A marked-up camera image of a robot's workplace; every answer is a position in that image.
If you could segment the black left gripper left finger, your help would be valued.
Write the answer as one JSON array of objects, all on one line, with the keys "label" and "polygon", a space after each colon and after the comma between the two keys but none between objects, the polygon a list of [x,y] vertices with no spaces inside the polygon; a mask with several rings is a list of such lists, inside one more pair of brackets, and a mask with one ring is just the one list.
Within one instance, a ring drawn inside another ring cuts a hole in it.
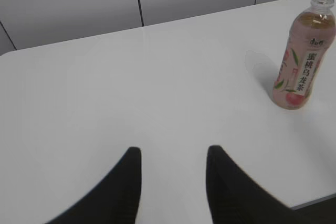
[{"label": "black left gripper left finger", "polygon": [[49,223],[135,223],[141,197],[141,150],[130,147],[94,189]]}]

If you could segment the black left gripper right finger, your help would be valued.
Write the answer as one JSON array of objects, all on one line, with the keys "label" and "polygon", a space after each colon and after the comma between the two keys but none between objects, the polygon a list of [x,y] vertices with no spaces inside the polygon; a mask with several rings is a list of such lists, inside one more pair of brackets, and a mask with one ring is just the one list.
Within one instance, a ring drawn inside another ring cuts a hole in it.
[{"label": "black left gripper right finger", "polygon": [[254,182],[218,145],[207,151],[206,193],[213,223],[335,223],[335,198],[290,209]]}]

